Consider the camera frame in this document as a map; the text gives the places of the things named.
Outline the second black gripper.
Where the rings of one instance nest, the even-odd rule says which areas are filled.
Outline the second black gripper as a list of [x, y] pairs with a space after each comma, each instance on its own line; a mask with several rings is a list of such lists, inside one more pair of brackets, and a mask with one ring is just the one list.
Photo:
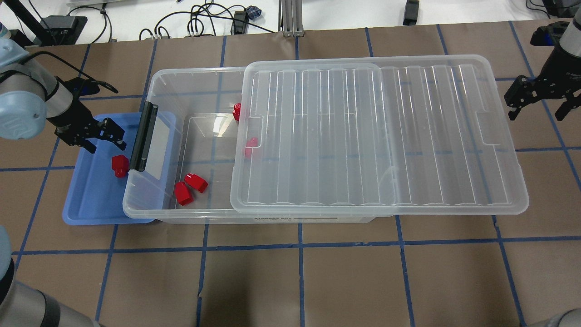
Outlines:
[[555, 45], [539, 75], [532, 81], [518, 76], [504, 95], [511, 121], [516, 120], [521, 109], [531, 102], [542, 99], [565, 99], [556, 110], [558, 121], [581, 105], [580, 96], [581, 59], [569, 54], [560, 45]]

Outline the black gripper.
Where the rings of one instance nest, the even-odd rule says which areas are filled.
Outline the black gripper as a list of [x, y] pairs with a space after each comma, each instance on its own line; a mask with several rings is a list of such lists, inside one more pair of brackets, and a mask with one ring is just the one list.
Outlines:
[[73, 99], [71, 105], [61, 114], [49, 117], [48, 122], [56, 127], [55, 135], [69, 146], [79, 146], [91, 154], [96, 146], [90, 139], [103, 139], [125, 150], [124, 129], [111, 118], [104, 118], [103, 130], [90, 110], [79, 99]]

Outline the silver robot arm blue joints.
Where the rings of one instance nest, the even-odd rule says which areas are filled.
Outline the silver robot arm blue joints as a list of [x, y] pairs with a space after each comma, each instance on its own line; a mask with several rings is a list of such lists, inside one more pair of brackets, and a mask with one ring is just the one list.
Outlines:
[[74, 95], [30, 53], [1, 39], [0, 135], [31, 139], [73, 107]]

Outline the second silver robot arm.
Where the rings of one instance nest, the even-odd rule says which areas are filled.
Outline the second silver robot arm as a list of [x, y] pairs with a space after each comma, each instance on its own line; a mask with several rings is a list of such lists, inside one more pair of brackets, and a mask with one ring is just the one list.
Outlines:
[[396, 65], [405, 73], [405, 55], [411, 55], [416, 68], [430, 69], [435, 55], [445, 55], [445, 64], [460, 55], [482, 55], [499, 78], [503, 95], [515, 77], [539, 77], [540, 68], [554, 50], [553, 43], [563, 33], [564, 21], [525, 21], [455, 25], [420, 25], [417, 27], [382, 27], [351, 30], [307, 31], [296, 39], [282, 33], [235, 36], [202, 36], [191, 39], [135, 41], [91, 46], [59, 46], [54, 51], [73, 64], [81, 64], [85, 73], [112, 83], [118, 94], [92, 95], [87, 106], [94, 114], [137, 112], [137, 97], [145, 97], [150, 84], [177, 86], [172, 95], [202, 97], [196, 109], [208, 109], [219, 95], [241, 96], [244, 72], [227, 72], [256, 62], [271, 62], [275, 73], [288, 73], [290, 66], [310, 64], [301, 72], [334, 85], [338, 77], [367, 74], [378, 80], [387, 73], [387, 95], [377, 95], [379, 86], [365, 91], [367, 99], [341, 95], [345, 82], [331, 88], [331, 96], [322, 97], [320, 118], [321, 150], [341, 145], [345, 136], [347, 155], [365, 147], [376, 148], [378, 155], [402, 149], [403, 141], [421, 140], [415, 132], [405, 136], [401, 128], [413, 110], [401, 104], [400, 87], [393, 81]]

